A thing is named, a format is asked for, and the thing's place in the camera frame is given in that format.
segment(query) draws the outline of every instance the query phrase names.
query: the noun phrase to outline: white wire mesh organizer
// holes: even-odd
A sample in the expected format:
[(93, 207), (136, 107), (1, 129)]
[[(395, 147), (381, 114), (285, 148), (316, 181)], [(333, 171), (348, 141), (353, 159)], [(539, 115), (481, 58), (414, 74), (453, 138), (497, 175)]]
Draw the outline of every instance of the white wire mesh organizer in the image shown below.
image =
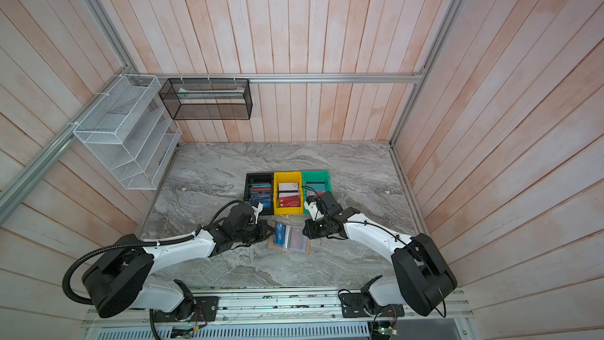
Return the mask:
[(156, 189), (182, 134), (164, 107), (147, 110), (158, 90), (155, 76), (125, 75), (74, 130), (126, 189)]

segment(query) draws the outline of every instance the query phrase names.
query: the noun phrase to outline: aluminum frame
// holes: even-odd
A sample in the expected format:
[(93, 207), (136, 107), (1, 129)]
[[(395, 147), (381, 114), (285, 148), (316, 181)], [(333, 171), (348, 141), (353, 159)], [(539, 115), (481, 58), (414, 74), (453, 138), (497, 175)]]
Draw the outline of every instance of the aluminum frame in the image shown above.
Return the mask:
[(399, 121), (396, 125), (393, 137), (390, 140), (391, 145), (396, 145), (397, 142), (400, 140), (403, 129), (406, 123), (408, 122), (409, 117), (411, 116), (413, 107), (417, 103), (417, 99), (419, 98), (419, 95), (421, 94), (430, 74), (432, 73), (434, 65), (440, 57), (440, 54), (442, 53), (446, 42), (449, 40), (449, 37), (457, 23), (457, 19), (459, 19), (460, 12), (465, 2), (466, 0), (453, 0), (451, 5), (449, 6), (449, 10), (447, 10), (445, 20), (443, 21), (443, 24), (439, 29), (439, 33), (437, 34), (436, 41), (434, 42), (434, 45), (432, 46), (432, 48), (430, 49), (430, 53), (428, 54), (427, 62), (422, 68), (422, 79), (420, 79), (419, 82), (417, 82), (417, 84), (413, 87), (413, 92), (411, 93), (411, 96), (409, 97), (409, 100), (407, 101), (407, 104), (403, 109), (403, 113), (399, 117)]
[[(103, 88), (102, 92), (107, 92), (114, 83), (120, 79), (114, 76)], [(54, 164), (67, 152), (72, 143), (76, 140), (73, 131), (77, 124), (88, 114), (88, 112), (102, 99), (102, 94), (96, 94), (93, 99), (82, 108), (78, 115), (72, 118), (64, 128), (50, 141), (50, 143), (35, 156), (35, 158), (21, 170), (9, 184), (6, 189), (0, 193), (0, 225), (8, 219), (13, 211), (19, 207), (23, 200), (36, 185), (44, 178), (46, 173)]]
[[(347, 322), (371, 321), (373, 317), (344, 318), (336, 287), (252, 287), (241, 289), (191, 289), (196, 297), (220, 298), (216, 319), (212, 326), (225, 324)], [(447, 318), (473, 318), (473, 312), (464, 292), (456, 289), (445, 298)], [(405, 316), (399, 321), (441, 318), (436, 310), (420, 316), (409, 305), (403, 305)], [(111, 318), (98, 317), (94, 307), (88, 310), (82, 328), (136, 327), (147, 323), (148, 310), (125, 310)], [(166, 323), (178, 326), (182, 322)]]
[[(112, 47), (120, 57), (124, 67), (118, 72), (118, 75), (125, 73), (138, 73), (131, 56), (125, 49), (115, 27), (113, 27), (107, 13), (103, 10), (102, 5), (98, 0), (84, 0), (93, 17), (98, 22), (103, 34), (108, 38)], [(362, 82), (406, 82), (415, 84), (414, 91), (404, 112), (399, 119), (393, 139), (390, 144), (396, 144), (400, 138), (402, 129), (404, 128), (408, 117), (417, 101), (430, 72), (433, 68), (434, 61), (440, 55), (442, 48), (447, 41), (450, 32), (455, 25), (456, 19), (459, 16), (464, 0), (454, 0), (451, 4), (445, 21), (441, 26), (437, 40), (431, 49), (428, 56), (428, 61), (421, 72), (415, 73), (288, 73), (288, 74), (167, 74), (158, 75), (159, 79), (179, 78), (179, 77), (206, 77), (206, 78), (243, 78), (249, 79), (251, 83), (362, 83)], [(107, 91), (117, 80), (117, 76), (111, 79), (102, 92)], [(90, 111), (100, 98), (98, 95), (84, 107), (80, 113), (75, 116), (70, 123), (67, 123), (61, 132), (50, 141), (50, 143), (42, 149), (42, 151), (32, 160), (23, 171), (9, 183), (6, 189), (0, 194), (0, 224), (13, 213), (13, 211), (21, 204), (26, 196), (31, 193), (35, 186), (42, 180), (46, 173), (54, 166), (54, 164), (64, 155), (66, 150), (71, 147), (74, 141), (73, 129), (76, 127), (74, 123), (81, 120)], [(400, 166), (400, 162), (396, 157), (395, 165), (399, 169), (404, 178), (404, 171)]]
[(162, 74), (160, 81), (169, 78), (247, 79), (257, 83), (418, 83), (422, 73), (197, 73)]
[(399, 155), (392, 147), (390, 147), (389, 152), (390, 157), (392, 157), (392, 163), (394, 164), (394, 170), (399, 177), (400, 185), (403, 187), (403, 193), (405, 193), (405, 198), (409, 204), (416, 231), (417, 233), (423, 232), (426, 235), (430, 235), (426, 222), (423, 219), (422, 210), (417, 202), (415, 193), (413, 193), (411, 182), (409, 181), (409, 178), (407, 178), (407, 173), (405, 173), (405, 170), (403, 169), (403, 164), (399, 159)]

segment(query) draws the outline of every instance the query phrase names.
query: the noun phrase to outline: black cable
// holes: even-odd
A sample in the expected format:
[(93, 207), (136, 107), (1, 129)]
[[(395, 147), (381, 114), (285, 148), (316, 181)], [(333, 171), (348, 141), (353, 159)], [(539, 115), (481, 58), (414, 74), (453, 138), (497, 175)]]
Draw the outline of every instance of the black cable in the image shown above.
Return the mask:
[[(428, 263), (426, 262), (426, 260), (413, 247), (409, 247), (409, 243), (403, 242), (398, 235), (395, 236), (394, 234), (392, 234), (392, 232), (390, 232), (388, 229), (384, 228), (383, 226), (380, 226), (380, 225), (375, 224), (375, 223), (370, 223), (370, 222), (367, 222), (367, 221), (365, 221), (365, 222), (346, 221), (346, 223), (360, 223), (360, 224), (365, 224), (365, 225), (370, 224), (370, 225), (375, 226), (375, 227), (381, 229), (382, 231), (388, 233), (388, 235), (390, 235), (392, 238), (394, 238), (394, 241), (399, 241), (399, 242), (403, 243), (405, 246), (407, 246), (407, 248), (409, 250), (411, 250), (415, 254), (415, 256), (417, 256), (418, 259), (420, 259), (424, 263), (424, 265), (428, 269), (428, 272), (430, 272), (430, 274), (434, 278), (434, 281), (436, 282), (436, 276), (432, 272), (432, 269), (430, 269), (430, 267), (428, 266)], [(440, 287), (438, 286), (438, 284), (436, 285), (436, 288), (439, 290), (440, 297), (443, 300), (443, 311), (445, 312), (445, 314), (443, 315), (443, 313), (440, 312), (440, 310), (438, 309), (438, 307), (434, 307), (434, 310), (436, 310), (436, 312), (439, 313), (443, 318), (446, 318), (446, 316), (447, 316), (447, 305), (445, 303), (445, 296), (443, 295), (443, 292), (440, 290)]]
[(352, 292), (348, 289), (340, 289), (338, 290), (338, 299), (340, 300), (340, 302), (342, 302), (343, 304), (347, 305), (347, 306), (352, 306), (350, 303), (344, 301), (342, 299), (342, 296), (340, 295), (341, 292), (349, 292), (350, 294), (352, 294)]
[(371, 330), (373, 331), (376, 327), (376, 319), (378, 317), (378, 315), (380, 315), (382, 313), (382, 311), (388, 306), (381, 306), (378, 310), (378, 312), (376, 312), (376, 315), (373, 317), (373, 321), (372, 321), (372, 328)]
[(251, 244), (242, 243), (242, 244), (240, 244), (238, 246), (235, 246), (235, 247), (231, 248), (230, 250), (232, 251), (235, 248), (239, 248), (239, 247), (251, 247), (251, 246), (252, 246)]
[(155, 329), (155, 321), (153, 319), (154, 313), (155, 313), (154, 309), (149, 310), (149, 326), (151, 327), (151, 333), (153, 334), (154, 339), (161, 340), (161, 337), (159, 336), (159, 334), (157, 333), (157, 330)]
[(231, 206), (231, 205), (232, 205), (232, 204), (234, 204), (234, 203), (245, 203), (245, 202), (243, 202), (242, 200), (233, 200), (233, 201), (230, 201), (230, 202), (229, 202), (229, 203), (227, 203), (225, 206), (223, 206), (222, 208), (220, 208), (220, 209), (219, 209), (219, 210), (216, 212), (216, 214), (214, 214), (214, 217), (212, 217), (212, 219), (210, 220), (210, 222), (209, 222), (208, 224), (212, 224), (212, 223), (214, 223), (214, 221), (215, 221), (216, 217), (218, 217), (218, 215), (220, 215), (224, 209), (228, 208), (229, 206)]
[(63, 282), (61, 283), (61, 287), (63, 288), (63, 292), (67, 296), (67, 298), (71, 299), (73, 302), (92, 305), (92, 304), (94, 304), (92, 302), (92, 299), (85, 298), (85, 297), (82, 297), (82, 296), (76, 294), (73, 291), (73, 289), (71, 288), (71, 276), (73, 276), (76, 269), (78, 269), (78, 267), (80, 265), (82, 265), (85, 261), (87, 261), (88, 259), (93, 258), (96, 255), (100, 255), (101, 253), (105, 253), (112, 249), (170, 246), (170, 245), (177, 245), (178, 243), (182, 243), (184, 241), (188, 241), (193, 238), (195, 238), (195, 235), (191, 234), (186, 237), (178, 238), (178, 239), (162, 240), (162, 241), (139, 241), (139, 242), (135, 242), (135, 243), (124, 243), (124, 244), (120, 244), (120, 245), (111, 245), (111, 246), (105, 246), (105, 247), (101, 247), (99, 249), (95, 249), (94, 251), (91, 251), (91, 252), (87, 253), (86, 255), (80, 257), (79, 259), (77, 259), (69, 268), (67, 268), (67, 271), (65, 272), (65, 275), (63, 276)]
[(327, 239), (336, 239), (336, 240), (348, 240), (346, 238), (330, 237), (329, 235), (327, 235), (325, 238), (327, 238)]
[(302, 186), (302, 188), (304, 188), (304, 189), (308, 189), (308, 190), (311, 190), (311, 191), (313, 191), (313, 192), (314, 192), (316, 195), (319, 195), (319, 193), (317, 193), (317, 192), (316, 192), (316, 191), (315, 191), (313, 188), (311, 188), (310, 186), (303, 185), (303, 186)]

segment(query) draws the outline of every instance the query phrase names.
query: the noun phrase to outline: storage bin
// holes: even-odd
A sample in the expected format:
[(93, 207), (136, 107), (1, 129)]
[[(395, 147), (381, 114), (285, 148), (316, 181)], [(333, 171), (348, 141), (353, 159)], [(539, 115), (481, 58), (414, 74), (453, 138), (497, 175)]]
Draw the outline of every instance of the storage bin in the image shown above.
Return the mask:
[(273, 183), (273, 204), (275, 207), (275, 215), (287, 215), (287, 214), (303, 214), (304, 203), (300, 202), (299, 208), (280, 208), (278, 190), (279, 183), (298, 183), (298, 190), (300, 199), (304, 197), (302, 193), (302, 173), (301, 172), (275, 172), (274, 183)]
[[(313, 182), (324, 182), (325, 189), (328, 191), (332, 190), (332, 183), (329, 179), (329, 171), (302, 171), (302, 185), (312, 184)], [(309, 190), (302, 190), (304, 191), (304, 200), (306, 201)], [(304, 213), (309, 214), (306, 208), (304, 209)]]
[[(257, 183), (267, 183), (271, 185), (271, 201), (272, 192), (274, 192), (274, 181), (273, 181), (273, 172), (262, 172), (262, 173), (248, 173), (245, 175), (245, 186), (243, 188), (243, 200), (245, 202), (249, 201), (251, 197), (251, 193), (249, 191), (249, 186), (251, 184)], [(260, 215), (273, 215), (274, 214), (274, 202), (271, 202), (270, 208), (263, 208)]]
[(85, 144), (123, 144), (159, 91), (151, 75), (124, 75), (74, 129)]
[(159, 92), (172, 119), (249, 119), (247, 79), (170, 78)]

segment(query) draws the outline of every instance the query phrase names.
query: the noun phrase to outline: wooden plank wall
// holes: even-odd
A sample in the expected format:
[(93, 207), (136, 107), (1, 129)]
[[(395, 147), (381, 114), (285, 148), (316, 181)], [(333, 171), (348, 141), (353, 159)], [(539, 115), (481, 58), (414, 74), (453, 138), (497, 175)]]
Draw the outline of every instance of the wooden plank wall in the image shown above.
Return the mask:
[[(100, 0), (141, 72), (414, 72), (451, 0)], [(250, 121), (186, 142), (391, 139), (407, 84), (253, 84)]]
[(396, 146), (485, 339), (603, 336), (603, 2), (468, 0)]
[[(121, 66), (82, 0), (0, 0), (0, 190)], [(148, 195), (68, 150), (0, 228), (3, 336), (72, 338), (87, 306), (63, 295), (65, 270), (133, 232)]]

